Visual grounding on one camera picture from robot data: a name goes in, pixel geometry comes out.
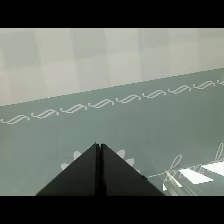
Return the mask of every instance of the checkered tablecloth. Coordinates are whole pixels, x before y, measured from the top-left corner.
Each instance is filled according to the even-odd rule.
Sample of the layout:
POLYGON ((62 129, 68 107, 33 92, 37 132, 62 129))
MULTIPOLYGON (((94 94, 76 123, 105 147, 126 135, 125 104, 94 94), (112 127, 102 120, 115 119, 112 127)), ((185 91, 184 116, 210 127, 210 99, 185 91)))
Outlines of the checkered tablecloth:
POLYGON ((0 29, 1 106, 221 67, 224 29, 0 29))

